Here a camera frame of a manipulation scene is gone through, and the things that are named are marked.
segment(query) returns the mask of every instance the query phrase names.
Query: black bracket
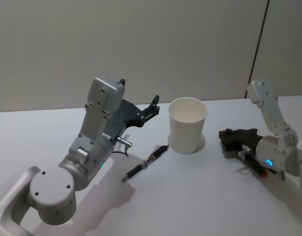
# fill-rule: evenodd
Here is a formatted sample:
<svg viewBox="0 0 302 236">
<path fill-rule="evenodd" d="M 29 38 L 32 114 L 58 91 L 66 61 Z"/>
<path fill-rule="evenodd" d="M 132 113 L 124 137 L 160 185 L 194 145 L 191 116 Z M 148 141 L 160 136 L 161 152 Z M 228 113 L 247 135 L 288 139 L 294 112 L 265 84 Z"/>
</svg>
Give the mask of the black bracket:
<svg viewBox="0 0 302 236">
<path fill-rule="evenodd" d="M 243 145 L 249 147 L 252 153 L 246 154 L 244 158 L 237 155 L 236 158 L 253 168 L 261 177 L 267 176 L 266 170 L 276 174 L 276 171 L 261 166 L 255 159 L 256 147 L 263 138 L 257 132 L 257 129 L 226 129 L 219 132 L 219 138 L 225 151 L 242 151 Z"/>
<path fill-rule="evenodd" d="M 144 110 L 140 110 L 135 104 L 122 99 L 119 108 L 107 121 L 104 133 L 109 136 L 110 142 L 115 145 L 117 138 L 121 137 L 124 131 L 131 127 L 142 127 L 151 118 L 156 116 L 160 107 L 157 106 L 160 97 L 156 95 L 150 105 Z"/>
</svg>

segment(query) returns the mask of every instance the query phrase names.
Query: pen tip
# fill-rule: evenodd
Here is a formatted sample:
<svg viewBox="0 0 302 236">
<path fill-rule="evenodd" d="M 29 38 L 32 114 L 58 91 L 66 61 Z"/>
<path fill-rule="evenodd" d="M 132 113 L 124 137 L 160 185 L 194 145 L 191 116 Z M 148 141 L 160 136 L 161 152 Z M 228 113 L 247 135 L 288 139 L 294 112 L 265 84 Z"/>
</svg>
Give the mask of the pen tip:
<svg viewBox="0 0 302 236">
<path fill-rule="evenodd" d="M 124 176 L 123 179 L 121 180 L 122 182 L 126 182 L 129 179 L 128 176 Z"/>
</svg>

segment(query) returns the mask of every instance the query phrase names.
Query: blue led light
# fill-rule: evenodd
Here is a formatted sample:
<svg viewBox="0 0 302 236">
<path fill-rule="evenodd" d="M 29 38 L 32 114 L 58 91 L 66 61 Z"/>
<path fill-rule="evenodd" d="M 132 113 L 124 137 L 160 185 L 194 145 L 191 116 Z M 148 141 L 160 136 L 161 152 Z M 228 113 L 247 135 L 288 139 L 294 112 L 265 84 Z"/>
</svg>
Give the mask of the blue led light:
<svg viewBox="0 0 302 236">
<path fill-rule="evenodd" d="M 273 161 L 267 160 L 267 164 L 268 164 L 269 166 L 273 166 Z"/>
</svg>

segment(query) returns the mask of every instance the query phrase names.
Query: circular cap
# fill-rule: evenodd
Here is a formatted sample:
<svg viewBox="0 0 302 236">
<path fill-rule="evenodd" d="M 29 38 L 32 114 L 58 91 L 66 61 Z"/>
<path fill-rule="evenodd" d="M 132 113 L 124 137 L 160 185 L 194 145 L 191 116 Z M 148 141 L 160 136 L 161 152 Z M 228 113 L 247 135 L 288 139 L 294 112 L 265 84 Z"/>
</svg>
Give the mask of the circular cap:
<svg viewBox="0 0 302 236">
<path fill-rule="evenodd" d="M 74 194 L 74 181 L 67 170 L 58 167 L 36 174 L 29 189 L 36 203 L 55 206 L 71 198 Z"/>
</svg>

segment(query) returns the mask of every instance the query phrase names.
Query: cup rim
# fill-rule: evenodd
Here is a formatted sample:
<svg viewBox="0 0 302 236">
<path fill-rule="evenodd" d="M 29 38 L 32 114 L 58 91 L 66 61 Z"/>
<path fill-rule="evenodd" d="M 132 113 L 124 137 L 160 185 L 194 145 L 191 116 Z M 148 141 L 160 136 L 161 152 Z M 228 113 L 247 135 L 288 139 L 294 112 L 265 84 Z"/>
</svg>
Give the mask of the cup rim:
<svg viewBox="0 0 302 236">
<path fill-rule="evenodd" d="M 201 104 L 202 104 L 202 105 L 205 107 L 205 109 L 206 109 L 206 114 L 205 114 L 205 116 L 204 116 L 203 118 L 199 119 L 199 120 L 196 120 L 196 121 L 180 121 L 180 120 L 175 119 L 175 118 L 173 117 L 173 115 L 170 113 L 169 108 L 170 108 L 170 106 L 171 106 L 171 104 L 172 104 L 173 102 L 178 101 L 178 100 L 180 100 L 180 99 L 184 99 L 184 98 L 190 98 L 190 99 L 192 99 L 192 100 L 196 100 L 196 101 L 201 102 Z M 199 100 L 199 99 L 197 99 L 197 98 L 194 98 L 194 97 L 179 97 L 179 98 L 176 98 L 175 100 L 173 100 L 173 101 L 169 104 L 169 107 L 168 107 L 168 114 L 169 114 L 169 116 L 170 116 L 171 118 L 173 118 L 174 120 L 177 120 L 178 122 L 181 122 L 181 123 L 196 123 L 196 122 L 199 122 L 199 121 L 201 121 L 201 120 L 204 120 L 204 119 L 208 116 L 208 114 L 209 114 L 209 109 L 208 109 L 208 107 L 205 105 L 205 103 L 204 103 L 203 101 L 201 101 L 201 100 Z"/>
</svg>

